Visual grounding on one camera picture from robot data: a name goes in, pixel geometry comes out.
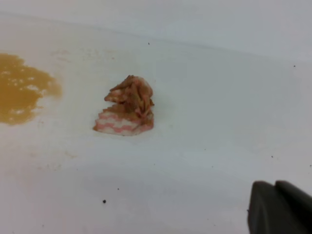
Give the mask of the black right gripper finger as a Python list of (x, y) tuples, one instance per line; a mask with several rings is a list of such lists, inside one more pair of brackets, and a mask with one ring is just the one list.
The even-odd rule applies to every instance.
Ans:
[(247, 223), (251, 234), (311, 234), (312, 196), (287, 181), (256, 181)]

